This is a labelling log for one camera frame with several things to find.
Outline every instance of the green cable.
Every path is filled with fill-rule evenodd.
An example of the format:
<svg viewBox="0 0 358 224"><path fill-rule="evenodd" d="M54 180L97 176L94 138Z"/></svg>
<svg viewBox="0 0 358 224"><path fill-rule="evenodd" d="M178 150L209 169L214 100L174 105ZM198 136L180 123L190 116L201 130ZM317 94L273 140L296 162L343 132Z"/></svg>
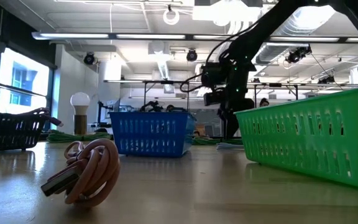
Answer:
<svg viewBox="0 0 358 224"><path fill-rule="evenodd" d="M73 141L93 141L96 139L106 138L110 139L109 133L96 133L96 134L85 134L83 136L74 136L72 134L66 134L61 131L51 130L51 134L47 137L47 141L51 143L60 142L73 142Z"/></svg>
<svg viewBox="0 0 358 224"><path fill-rule="evenodd" d="M193 139L194 146L213 146L219 143L242 145L242 139L211 139L206 137L195 137Z"/></svg>

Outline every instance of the plastic basket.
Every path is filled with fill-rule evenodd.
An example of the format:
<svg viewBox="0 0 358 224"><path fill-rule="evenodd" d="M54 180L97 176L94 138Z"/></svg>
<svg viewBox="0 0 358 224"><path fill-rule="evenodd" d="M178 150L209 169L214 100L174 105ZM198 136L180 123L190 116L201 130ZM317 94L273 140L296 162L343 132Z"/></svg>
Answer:
<svg viewBox="0 0 358 224"><path fill-rule="evenodd" d="M0 113L0 151L34 147L45 120L36 114Z"/></svg>
<svg viewBox="0 0 358 224"><path fill-rule="evenodd" d="M358 90L236 115L249 160L358 186Z"/></svg>
<svg viewBox="0 0 358 224"><path fill-rule="evenodd" d="M189 113L109 114L120 154L181 157L191 146L195 121Z"/></svg>

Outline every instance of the table surface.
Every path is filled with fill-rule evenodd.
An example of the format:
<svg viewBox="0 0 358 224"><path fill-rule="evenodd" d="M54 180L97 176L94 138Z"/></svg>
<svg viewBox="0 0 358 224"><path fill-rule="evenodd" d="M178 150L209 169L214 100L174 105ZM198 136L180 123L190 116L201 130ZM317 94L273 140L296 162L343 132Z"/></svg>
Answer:
<svg viewBox="0 0 358 224"><path fill-rule="evenodd" d="M243 151L192 147L181 159L121 156L110 196L84 210L40 186L67 144L0 152L0 223L358 223L358 189L252 163Z"/></svg>

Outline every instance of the black basket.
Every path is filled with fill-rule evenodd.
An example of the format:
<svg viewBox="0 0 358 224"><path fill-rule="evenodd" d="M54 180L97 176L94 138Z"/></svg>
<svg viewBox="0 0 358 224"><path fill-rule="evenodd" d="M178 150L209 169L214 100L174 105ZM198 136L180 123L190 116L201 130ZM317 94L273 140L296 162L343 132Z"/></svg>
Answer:
<svg viewBox="0 0 358 224"><path fill-rule="evenodd" d="M46 120L39 114L0 113L0 151L34 147Z"/></svg>

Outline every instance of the green basket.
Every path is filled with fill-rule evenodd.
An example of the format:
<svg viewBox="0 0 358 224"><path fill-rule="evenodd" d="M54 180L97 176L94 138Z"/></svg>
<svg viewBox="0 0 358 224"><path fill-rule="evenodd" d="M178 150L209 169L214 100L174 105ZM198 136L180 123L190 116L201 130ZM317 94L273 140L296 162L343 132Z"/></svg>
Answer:
<svg viewBox="0 0 358 224"><path fill-rule="evenodd" d="M249 160L358 186L358 89L236 116Z"/></svg>

